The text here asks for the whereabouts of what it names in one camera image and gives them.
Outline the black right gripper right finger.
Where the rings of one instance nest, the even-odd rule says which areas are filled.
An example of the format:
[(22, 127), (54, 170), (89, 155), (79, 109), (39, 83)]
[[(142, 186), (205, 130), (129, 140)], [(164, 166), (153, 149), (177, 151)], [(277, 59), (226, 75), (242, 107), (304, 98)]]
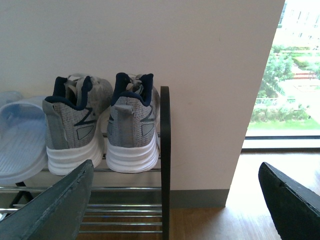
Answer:
[(320, 238), (320, 196), (263, 162), (258, 180), (274, 226), (282, 240)]

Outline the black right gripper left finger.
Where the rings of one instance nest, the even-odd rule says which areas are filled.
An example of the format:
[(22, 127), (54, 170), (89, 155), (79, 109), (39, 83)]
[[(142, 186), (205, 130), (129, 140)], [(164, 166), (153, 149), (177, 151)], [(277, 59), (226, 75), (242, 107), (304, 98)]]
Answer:
[(0, 222), (2, 240), (74, 240), (87, 209), (94, 167), (90, 159)]

